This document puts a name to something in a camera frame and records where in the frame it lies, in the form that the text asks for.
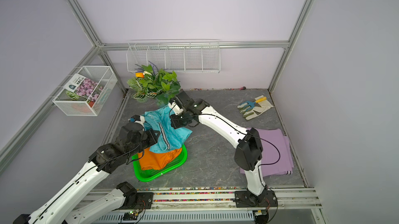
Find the teal pants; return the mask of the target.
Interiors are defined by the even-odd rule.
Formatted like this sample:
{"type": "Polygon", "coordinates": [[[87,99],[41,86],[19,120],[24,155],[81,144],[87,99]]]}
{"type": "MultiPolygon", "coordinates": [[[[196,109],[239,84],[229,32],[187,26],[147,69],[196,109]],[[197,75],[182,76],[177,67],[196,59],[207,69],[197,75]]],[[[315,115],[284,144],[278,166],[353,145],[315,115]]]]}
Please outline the teal pants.
{"type": "Polygon", "coordinates": [[[144,129],[160,132],[157,144],[150,147],[151,152],[161,154],[180,149],[192,134],[192,131],[185,127],[174,129],[170,119],[172,115],[174,113],[168,106],[144,113],[144,129]]]}

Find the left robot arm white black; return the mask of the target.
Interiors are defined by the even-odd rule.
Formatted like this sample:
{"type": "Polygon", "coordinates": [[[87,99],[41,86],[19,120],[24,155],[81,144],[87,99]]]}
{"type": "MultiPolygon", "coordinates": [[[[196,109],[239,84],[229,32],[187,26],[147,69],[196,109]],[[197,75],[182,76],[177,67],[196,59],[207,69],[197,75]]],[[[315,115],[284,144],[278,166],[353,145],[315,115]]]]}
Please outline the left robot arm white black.
{"type": "Polygon", "coordinates": [[[100,146],[82,169],[47,203],[32,212],[21,214],[16,224],[90,224],[102,215],[120,208],[134,208],[140,202],[137,190],[122,182],[108,195],[80,209],[76,206],[91,190],[118,167],[128,165],[132,157],[157,144],[161,133],[145,130],[143,123],[123,126],[115,142],[100,146]]]}

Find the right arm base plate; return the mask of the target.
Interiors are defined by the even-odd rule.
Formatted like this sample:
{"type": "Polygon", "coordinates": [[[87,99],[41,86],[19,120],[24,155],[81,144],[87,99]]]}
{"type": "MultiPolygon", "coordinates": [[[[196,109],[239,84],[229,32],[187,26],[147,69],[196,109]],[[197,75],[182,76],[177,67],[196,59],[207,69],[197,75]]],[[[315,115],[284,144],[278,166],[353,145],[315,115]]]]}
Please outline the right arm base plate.
{"type": "Polygon", "coordinates": [[[234,193],[233,202],[237,208],[250,208],[250,207],[277,207],[278,201],[274,191],[264,189],[261,195],[256,196],[250,191],[236,191],[234,193]]]}

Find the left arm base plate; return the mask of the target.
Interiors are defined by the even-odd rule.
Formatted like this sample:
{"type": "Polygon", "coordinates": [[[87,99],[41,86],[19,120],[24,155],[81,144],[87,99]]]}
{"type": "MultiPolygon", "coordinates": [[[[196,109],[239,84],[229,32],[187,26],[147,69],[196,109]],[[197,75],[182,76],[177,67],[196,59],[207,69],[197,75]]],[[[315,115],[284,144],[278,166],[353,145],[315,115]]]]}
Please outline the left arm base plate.
{"type": "Polygon", "coordinates": [[[153,203],[154,193],[139,192],[127,196],[124,204],[119,209],[150,209],[153,203]]]}

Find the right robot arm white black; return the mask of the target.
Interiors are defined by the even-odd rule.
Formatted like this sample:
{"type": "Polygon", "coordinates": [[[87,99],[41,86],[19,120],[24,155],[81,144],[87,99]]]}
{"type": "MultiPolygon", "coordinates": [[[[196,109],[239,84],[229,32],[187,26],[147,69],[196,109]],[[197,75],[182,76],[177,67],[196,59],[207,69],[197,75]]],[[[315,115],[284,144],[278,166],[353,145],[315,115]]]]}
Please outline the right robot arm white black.
{"type": "Polygon", "coordinates": [[[168,106],[174,112],[170,116],[174,129],[186,127],[196,121],[226,139],[235,148],[234,161],[245,172],[249,193],[256,197],[266,194],[267,186],[259,168],[264,149],[258,130],[235,124],[218,113],[208,102],[202,99],[195,101],[183,90],[170,99],[168,106]]]}

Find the green plastic basket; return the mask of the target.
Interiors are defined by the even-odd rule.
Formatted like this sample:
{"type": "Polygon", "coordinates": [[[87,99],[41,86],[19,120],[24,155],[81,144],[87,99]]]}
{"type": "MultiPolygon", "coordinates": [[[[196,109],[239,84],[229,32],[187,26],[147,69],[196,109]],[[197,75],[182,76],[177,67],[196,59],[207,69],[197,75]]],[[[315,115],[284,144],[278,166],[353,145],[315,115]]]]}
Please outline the green plastic basket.
{"type": "Polygon", "coordinates": [[[185,145],[166,153],[154,153],[149,148],[132,156],[136,178],[141,182],[153,181],[182,166],[188,158],[185,145]]]}

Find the purple pants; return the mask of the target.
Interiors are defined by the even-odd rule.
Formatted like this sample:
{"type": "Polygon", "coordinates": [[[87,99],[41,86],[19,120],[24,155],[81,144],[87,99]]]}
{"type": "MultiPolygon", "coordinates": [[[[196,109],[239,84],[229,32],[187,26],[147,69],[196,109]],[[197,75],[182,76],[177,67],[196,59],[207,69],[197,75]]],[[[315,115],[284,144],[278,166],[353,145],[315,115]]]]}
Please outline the purple pants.
{"type": "Polygon", "coordinates": [[[260,166],[264,177],[290,175],[294,169],[289,138],[280,129],[257,129],[262,141],[263,152],[260,166]]]}

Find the orange pants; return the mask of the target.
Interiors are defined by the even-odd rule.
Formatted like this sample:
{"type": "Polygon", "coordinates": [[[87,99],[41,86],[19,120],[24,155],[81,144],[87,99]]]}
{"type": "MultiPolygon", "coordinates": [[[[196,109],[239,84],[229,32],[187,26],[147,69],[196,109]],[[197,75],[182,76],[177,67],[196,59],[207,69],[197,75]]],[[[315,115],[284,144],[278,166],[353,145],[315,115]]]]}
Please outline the orange pants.
{"type": "Polygon", "coordinates": [[[147,148],[141,154],[143,155],[143,158],[139,160],[139,164],[143,171],[162,170],[166,167],[167,164],[176,159],[181,152],[182,148],[175,149],[166,153],[154,153],[151,152],[149,148],[147,148]]]}

